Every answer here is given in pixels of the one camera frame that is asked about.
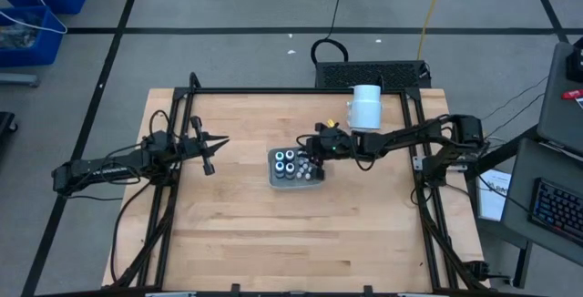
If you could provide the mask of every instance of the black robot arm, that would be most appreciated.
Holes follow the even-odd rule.
[[[324,179],[323,162],[330,159],[356,159],[359,167],[368,170],[374,162],[390,151],[423,143],[438,143],[443,147],[436,155],[425,157],[415,169],[425,181],[434,186],[445,184],[445,172],[461,155],[481,150],[484,145],[482,124],[478,118],[466,115],[443,115],[429,119],[410,128],[386,134],[353,132],[351,135],[338,128],[338,123],[328,127],[316,124],[318,134],[310,135],[302,149],[306,157],[316,164],[316,179]],[[449,137],[443,132],[449,130]],[[361,161],[370,162],[363,168]]]
[[[196,137],[183,137],[175,140],[164,131],[157,131],[135,146],[125,149],[134,149],[127,155],[113,156],[110,153],[102,159],[72,160],[53,170],[53,190],[60,195],[70,196],[91,184],[114,182],[124,179],[145,178],[153,184],[157,180],[166,178],[168,169],[175,163],[186,159],[203,157],[204,172],[206,175],[214,173],[210,157],[227,142],[228,137],[214,137],[202,131],[200,118],[192,117],[190,124],[195,129]],[[220,140],[213,146],[207,141]]]

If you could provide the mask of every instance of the white cup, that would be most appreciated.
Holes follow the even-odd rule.
[[[360,85],[354,87],[354,99],[347,103],[348,126],[352,130],[370,130],[381,128],[381,87]]]

